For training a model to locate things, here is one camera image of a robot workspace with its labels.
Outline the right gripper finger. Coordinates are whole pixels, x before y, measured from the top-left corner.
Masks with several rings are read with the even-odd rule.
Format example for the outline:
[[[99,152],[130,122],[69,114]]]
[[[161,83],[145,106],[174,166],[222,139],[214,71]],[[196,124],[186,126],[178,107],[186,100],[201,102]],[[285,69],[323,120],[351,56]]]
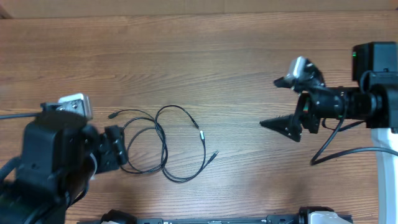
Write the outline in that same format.
[[[287,77],[281,77],[281,78],[274,80],[274,85],[277,88],[292,88],[294,86],[294,79],[287,78]]]
[[[259,124],[262,127],[276,131],[295,142],[300,142],[301,140],[301,122],[293,114],[266,119],[261,121]]]

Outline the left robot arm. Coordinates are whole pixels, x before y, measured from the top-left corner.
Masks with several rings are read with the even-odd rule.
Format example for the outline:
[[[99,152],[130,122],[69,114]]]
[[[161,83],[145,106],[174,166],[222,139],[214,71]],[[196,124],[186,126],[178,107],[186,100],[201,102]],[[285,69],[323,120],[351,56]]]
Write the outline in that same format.
[[[25,127],[21,155],[1,168],[1,223],[64,223],[94,175],[126,162],[121,127],[100,134],[81,115],[43,111]]]

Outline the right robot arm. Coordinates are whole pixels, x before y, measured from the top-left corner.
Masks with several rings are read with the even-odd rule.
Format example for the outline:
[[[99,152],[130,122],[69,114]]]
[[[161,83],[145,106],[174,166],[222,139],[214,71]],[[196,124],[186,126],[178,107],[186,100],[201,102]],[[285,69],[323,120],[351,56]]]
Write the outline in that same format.
[[[328,87],[322,72],[308,59],[292,60],[286,76],[274,81],[277,88],[298,93],[295,112],[260,122],[295,142],[303,129],[316,134],[327,119],[338,124],[310,160],[315,166],[342,156],[375,152],[379,192],[379,223],[397,223],[397,43],[368,42],[352,49],[352,79],[357,87]],[[366,124],[373,146],[358,147],[322,157],[335,136]]]

